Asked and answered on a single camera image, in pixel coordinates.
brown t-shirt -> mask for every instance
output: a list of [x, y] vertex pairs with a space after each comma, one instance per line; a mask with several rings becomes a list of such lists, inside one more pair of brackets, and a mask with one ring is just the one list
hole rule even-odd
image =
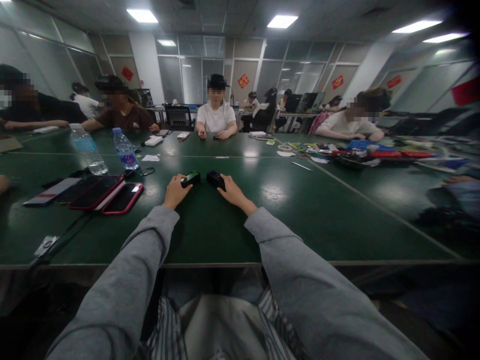
[[109, 109], [95, 118], [95, 120], [106, 128], [148, 130], [154, 124], [147, 110], [137, 105], [133, 105], [126, 116], [123, 116], [120, 110]]

green table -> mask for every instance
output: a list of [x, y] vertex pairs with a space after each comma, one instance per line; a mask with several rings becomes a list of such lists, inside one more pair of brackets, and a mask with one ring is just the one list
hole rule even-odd
[[[149, 138], [148, 133], [136, 130], [126, 131], [126, 135], [134, 144]], [[400, 215], [392, 216], [379, 207], [368, 197], [374, 197], [377, 191], [366, 195], [346, 188], [340, 177], [330, 173], [332, 164], [325, 165], [329, 169], [325, 172], [315, 167], [317, 164], [296, 160], [314, 169], [310, 172], [292, 165], [291, 158], [278, 156], [277, 146], [267, 146], [248, 134], [238, 133], [224, 141], [212, 137], [209, 133], [207, 140], [201, 141], [192, 133], [186, 141], [178, 142], [174, 133], [157, 146], [143, 147], [142, 155], [161, 156], [159, 162], [140, 162], [143, 168], [154, 167], [154, 174], [129, 179], [145, 186], [132, 210], [119, 216], [94, 213], [80, 220], [65, 236], [71, 239], [51, 264], [109, 264], [140, 220], [163, 202], [172, 176], [191, 170], [201, 173], [202, 184], [193, 188], [177, 208], [180, 221], [173, 231], [166, 266], [240, 266], [261, 261], [257, 243], [243, 227], [245, 215], [205, 182], [205, 174], [210, 170], [232, 175], [247, 197], [264, 206], [334, 265], [466, 261], [402, 220]], [[291, 142], [305, 142], [304, 137], [279, 136]], [[120, 174], [123, 169], [115, 155], [111, 130], [99, 131], [93, 138], [109, 173]], [[1, 199], [0, 268], [4, 269], [26, 267], [46, 235], [61, 234], [81, 214], [57, 203], [40, 208], [22, 206], [42, 191], [41, 184], [82, 168], [70, 146], [69, 131], [38, 135], [24, 146], [0, 155], [2, 173], [18, 185]], [[402, 209], [416, 206], [406, 200]]]

white paper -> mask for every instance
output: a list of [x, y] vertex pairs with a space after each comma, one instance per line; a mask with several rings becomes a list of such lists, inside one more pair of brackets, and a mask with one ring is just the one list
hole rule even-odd
[[314, 162], [320, 163], [320, 164], [328, 164], [328, 163], [329, 163], [328, 160], [321, 159], [321, 158], [318, 158], [318, 157], [311, 157], [311, 159], [312, 159]]
[[157, 155], [145, 155], [141, 161], [160, 161]]
[[295, 153], [294, 153], [294, 152], [277, 151], [276, 153], [277, 153], [278, 155], [280, 155], [281, 157], [284, 157], [284, 158], [288, 158], [288, 157], [291, 157], [291, 156], [295, 156]]

black shirt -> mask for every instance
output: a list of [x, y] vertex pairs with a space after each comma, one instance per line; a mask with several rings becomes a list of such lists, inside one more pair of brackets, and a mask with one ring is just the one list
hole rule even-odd
[[0, 110], [0, 118], [5, 121], [20, 123], [43, 122], [48, 120], [65, 120], [69, 123], [82, 123], [87, 118], [80, 110], [79, 104], [62, 101], [53, 96], [38, 93], [40, 112], [22, 101], [15, 101], [6, 109]]

red paper sign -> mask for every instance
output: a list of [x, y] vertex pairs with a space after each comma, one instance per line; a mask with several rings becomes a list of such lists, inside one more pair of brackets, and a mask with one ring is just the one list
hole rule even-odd
[[452, 87], [451, 95], [458, 106], [468, 105], [480, 100], [480, 77]]
[[243, 76], [238, 79], [238, 84], [242, 89], [246, 87], [249, 84], [249, 82], [250, 81], [249, 81], [249, 78], [247, 77], [247, 74], [243, 74]]
[[126, 66], [124, 66], [123, 69], [121, 70], [121, 74], [125, 77], [125, 79], [128, 80], [128, 82], [130, 82], [134, 77], [134, 73], [132, 72], [132, 70], [130, 70]]
[[339, 77], [337, 77], [335, 80], [331, 82], [331, 84], [333, 85], [333, 90], [342, 86], [343, 83], [344, 83], [344, 77], [340, 75]]
[[391, 79], [389, 82], [386, 83], [386, 86], [391, 89], [394, 86], [400, 84], [402, 82], [402, 77], [400, 75], [395, 76], [393, 79]]

